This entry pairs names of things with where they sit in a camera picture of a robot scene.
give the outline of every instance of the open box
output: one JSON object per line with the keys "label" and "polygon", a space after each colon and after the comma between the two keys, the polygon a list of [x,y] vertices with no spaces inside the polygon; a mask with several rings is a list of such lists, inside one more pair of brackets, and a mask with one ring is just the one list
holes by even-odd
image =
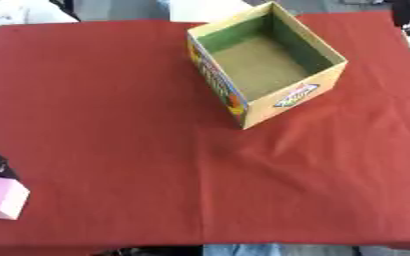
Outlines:
{"label": "open box", "polygon": [[188,48],[243,129],[333,88],[347,64],[274,2],[188,30]]}

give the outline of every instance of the pink object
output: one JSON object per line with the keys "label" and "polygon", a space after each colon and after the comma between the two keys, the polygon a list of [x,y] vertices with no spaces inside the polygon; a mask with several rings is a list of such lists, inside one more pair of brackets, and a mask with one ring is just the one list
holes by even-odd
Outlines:
{"label": "pink object", "polygon": [[28,196],[29,190],[17,180],[0,178],[0,219],[18,219]]}

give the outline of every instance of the box label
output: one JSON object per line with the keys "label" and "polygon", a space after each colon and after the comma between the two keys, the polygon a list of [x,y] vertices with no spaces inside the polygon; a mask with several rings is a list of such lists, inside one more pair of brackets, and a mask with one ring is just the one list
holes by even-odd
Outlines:
{"label": "box label", "polygon": [[213,63],[206,51],[191,36],[188,36],[188,50],[191,60],[205,77],[207,83],[233,116],[242,124],[247,114],[247,102],[226,78],[225,74]]}
{"label": "box label", "polygon": [[309,94],[319,88],[319,84],[303,84],[297,89],[291,91],[284,99],[280,100],[275,107],[285,108],[293,107],[305,99]]}

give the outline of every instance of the red tablecloth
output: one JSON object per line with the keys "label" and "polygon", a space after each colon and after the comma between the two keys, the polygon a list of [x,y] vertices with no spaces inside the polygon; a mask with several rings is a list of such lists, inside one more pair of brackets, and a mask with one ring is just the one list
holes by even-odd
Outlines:
{"label": "red tablecloth", "polygon": [[0,153],[32,190],[0,247],[410,243],[410,50],[385,12],[301,20],[350,64],[247,131],[188,60],[191,25],[0,28]]}

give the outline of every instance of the white object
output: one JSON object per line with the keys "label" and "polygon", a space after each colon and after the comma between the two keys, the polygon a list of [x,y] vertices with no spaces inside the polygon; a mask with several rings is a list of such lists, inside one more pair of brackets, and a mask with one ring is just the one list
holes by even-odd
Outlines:
{"label": "white object", "polygon": [[242,0],[169,0],[171,21],[174,22],[214,22],[251,7]]}
{"label": "white object", "polygon": [[17,180],[0,178],[0,219],[18,219],[29,193]]}
{"label": "white object", "polygon": [[48,0],[0,0],[0,26],[77,22]]}

